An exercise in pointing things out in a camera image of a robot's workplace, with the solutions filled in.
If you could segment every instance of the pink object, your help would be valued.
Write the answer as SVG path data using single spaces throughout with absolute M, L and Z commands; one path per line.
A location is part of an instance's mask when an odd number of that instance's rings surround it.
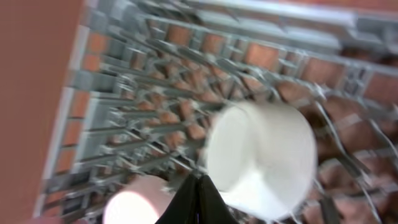
M 152 175 L 135 178 L 109 200 L 104 211 L 104 224 L 155 223 L 173 197 L 161 190 L 165 184 L 164 179 Z

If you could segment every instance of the dish rack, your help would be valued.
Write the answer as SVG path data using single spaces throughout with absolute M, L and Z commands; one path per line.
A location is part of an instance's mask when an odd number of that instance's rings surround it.
M 348 171 L 361 187 L 355 197 L 382 223 L 372 196 L 398 186 L 370 189 L 372 173 L 358 157 L 388 157 L 397 165 L 398 150 L 379 120 L 398 119 L 398 100 L 369 92 L 372 82 L 398 77 L 398 69 L 377 63 L 398 54 L 397 30 L 398 19 L 388 14 L 260 1 L 87 1 L 34 216 L 101 223 L 107 199 L 133 174 L 159 175 L 169 181 L 165 189 L 175 191 L 187 172 L 206 172 L 200 158 L 205 138 L 192 134 L 192 126 L 207 132 L 211 117 L 233 101 L 269 100 L 316 107 L 325 126 L 315 134 L 331 136 L 340 151 L 326 160 Z M 263 50 L 260 57 L 248 58 L 256 48 Z M 370 59 L 355 59 L 352 51 Z M 308 75 L 314 61 L 339 72 L 327 80 Z M 281 83 L 306 94 L 287 98 Z M 86 110 L 76 115 L 81 95 L 88 96 Z M 352 101 L 363 113 L 335 121 L 325 108 L 331 97 Z M 348 152 L 339 131 L 358 122 L 368 122 L 385 147 Z M 78 140 L 65 143 L 74 124 Z M 59 172 L 64 154 L 70 161 Z M 288 220 L 268 222 L 302 223 L 302 210 L 319 206 L 324 223 L 339 223 L 334 196 L 317 179 L 314 185 L 321 199 L 305 201 Z M 247 215 L 231 212 L 247 222 Z

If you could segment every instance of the white cup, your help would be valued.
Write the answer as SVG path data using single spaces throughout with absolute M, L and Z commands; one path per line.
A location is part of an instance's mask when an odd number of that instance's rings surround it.
M 294 212 L 317 169 L 310 125 L 282 103 L 227 107 L 208 137 L 205 160 L 225 203 L 263 220 Z

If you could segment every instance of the black object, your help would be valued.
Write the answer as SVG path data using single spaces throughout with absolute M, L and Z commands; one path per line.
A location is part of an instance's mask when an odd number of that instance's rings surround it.
M 156 224 L 238 224 L 208 175 L 191 173 Z

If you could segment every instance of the terracotta surface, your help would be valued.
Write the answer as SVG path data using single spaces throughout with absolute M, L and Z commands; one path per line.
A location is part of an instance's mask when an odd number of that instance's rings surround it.
M 0 3 L 0 223 L 32 215 L 81 3 Z
M 3 102 L 2 125 L 5 130 L 2 133 L 4 156 L 0 167 L 2 177 L 1 203 L 0 203 L 0 222 L 19 223 L 32 214 L 32 208 L 39 191 L 40 177 L 47 156 L 47 149 L 51 137 L 55 113 L 60 99 L 60 90 L 65 80 L 67 63 L 75 36 L 78 14 L 82 0 L 74 1 L 41 1 L 40 3 L 26 3 L 17 1 L 9 3 L 6 7 L 0 7 L 1 14 L 6 23 L 1 36 L 2 61 L 2 92 L 1 102 Z M 398 11 L 398 2 L 395 0 L 384 1 L 300 1 L 315 2 L 343 7 L 361 7 L 365 9 L 383 9 L 388 11 Z M 179 44 L 186 44 L 187 38 L 183 38 L 185 30 L 175 27 L 169 35 L 169 39 Z M 220 37 L 208 36 L 205 47 L 206 51 L 213 52 Z M 99 53 L 104 49 L 106 39 L 100 35 L 90 35 L 89 46 L 93 53 Z M 262 65 L 269 68 L 275 61 L 275 52 L 264 47 L 252 45 L 248 57 L 248 63 Z M 100 58 L 95 55 L 87 55 L 83 66 L 89 70 L 97 70 Z M 325 83 L 330 86 L 336 85 L 340 77 L 341 68 L 328 65 L 324 62 L 311 62 L 311 66 L 304 73 L 304 78 L 317 83 Z M 366 93 L 381 101 L 395 101 L 394 94 L 398 84 L 391 80 L 380 78 L 373 80 L 370 90 Z M 293 85 L 283 84 L 279 86 L 282 96 L 286 100 L 294 100 L 300 95 L 306 94 L 301 88 Z M 217 101 L 218 97 L 214 94 L 198 96 L 199 98 Z M 83 116 L 88 95 L 79 92 L 75 97 L 72 109 L 73 116 Z M 345 101 L 335 99 L 329 101 L 325 107 L 330 112 L 334 120 L 339 120 L 347 114 L 357 111 L 355 105 Z M 313 125 L 320 125 L 319 114 L 313 108 L 304 108 L 303 113 Z M 162 121 L 176 122 L 169 120 L 172 114 L 166 114 Z M 391 124 L 383 126 L 392 137 L 397 137 L 397 127 Z M 71 123 L 68 126 L 65 143 L 77 141 L 77 134 L 80 125 Z M 192 128 L 195 138 L 204 135 L 204 131 Z M 358 124 L 354 127 L 342 131 L 343 143 L 349 151 L 356 151 L 364 147 L 377 147 L 380 143 L 370 131 L 366 124 Z M 178 144 L 179 140 L 171 140 L 170 145 Z M 358 143 L 357 139 L 365 139 L 363 143 Z M 320 160 L 327 159 L 338 154 L 336 147 L 330 139 L 319 141 Z M 58 170 L 66 170 L 70 166 L 72 152 L 62 155 Z M 389 169 L 378 172 L 393 177 Z M 342 176 L 336 171 L 330 171 L 330 175 Z M 330 183 L 331 178 L 325 174 L 324 182 L 330 186 L 331 190 L 341 189 L 351 186 L 350 180 L 341 178 L 341 182 Z M 386 213 L 385 203 L 380 203 L 380 209 Z M 362 205 L 351 206 L 351 213 L 345 215 L 347 220 L 354 220 L 356 215 L 361 213 Z M 319 217 L 319 212 L 311 210 L 307 212 L 310 217 Z

